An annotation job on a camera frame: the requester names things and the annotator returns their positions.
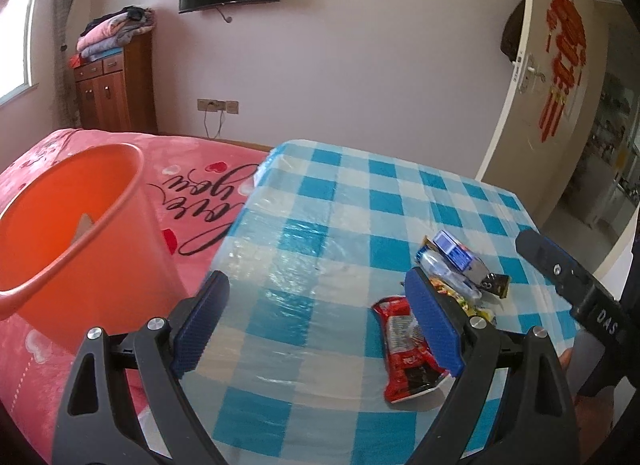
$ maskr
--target hand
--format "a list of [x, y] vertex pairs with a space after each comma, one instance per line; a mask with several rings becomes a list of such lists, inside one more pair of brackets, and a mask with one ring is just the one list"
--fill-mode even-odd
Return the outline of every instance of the hand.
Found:
[[[571, 361], [572, 348], [560, 355], [560, 365], [566, 371]], [[603, 398], [580, 395], [574, 398], [575, 416], [578, 421], [580, 463], [587, 461], [604, 442], [613, 422], [613, 402]]]

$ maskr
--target cabinet drawer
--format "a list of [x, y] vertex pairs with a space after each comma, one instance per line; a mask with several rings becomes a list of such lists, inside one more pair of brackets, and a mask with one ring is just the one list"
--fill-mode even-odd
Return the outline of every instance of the cabinet drawer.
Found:
[[74, 77], [76, 78], [76, 81], [92, 79], [98, 75], [102, 75], [101, 60], [97, 60], [91, 64], [86, 64], [85, 66], [80, 66], [79, 68], [74, 69]]
[[103, 73], [113, 73], [114, 71], [122, 71], [124, 56], [122, 53], [111, 55], [106, 59], [102, 59]]

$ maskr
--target door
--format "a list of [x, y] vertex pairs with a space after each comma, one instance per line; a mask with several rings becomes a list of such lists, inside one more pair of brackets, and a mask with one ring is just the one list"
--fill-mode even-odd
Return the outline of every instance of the door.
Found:
[[80, 109], [82, 127], [85, 129], [100, 128], [93, 81], [82, 80], [81, 82], [76, 82], [76, 92], [78, 94], [78, 108]]
[[593, 0], [526, 0], [510, 87], [476, 176], [513, 191], [538, 226], [580, 114], [590, 56], [602, 47], [590, 40], [593, 12]]
[[131, 130], [122, 72], [97, 77], [92, 83], [100, 128], [111, 132]]

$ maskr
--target blue gripper pad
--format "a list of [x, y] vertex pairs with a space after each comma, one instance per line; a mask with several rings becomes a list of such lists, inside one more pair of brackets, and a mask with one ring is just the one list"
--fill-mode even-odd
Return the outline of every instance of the blue gripper pad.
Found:
[[197, 295], [178, 302], [169, 315], [171, 370], [181, 379], [200, 361], [229, 299], [229, 279], [221, 271], [207, 275]]
[[460, 343], [461, 323], [466, 322], [462, 308], [453, 297], [435, 291], [420, 268], [412, 268], [406, 273], [404, 294], [438, 365], [447, 369], [452, 377], [460, 376], [465, 368]]

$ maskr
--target orange bucket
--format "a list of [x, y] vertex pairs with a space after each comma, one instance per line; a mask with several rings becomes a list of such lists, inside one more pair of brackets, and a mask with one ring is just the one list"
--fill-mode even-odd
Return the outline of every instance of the orange bucket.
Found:
[[143, 165], [134, 145], [92, 147], [9, 203], [0, 215], [0, 319], [18, 312], [75, 353], [88, 329], [134, 331], [187, 297], [145, 195]]

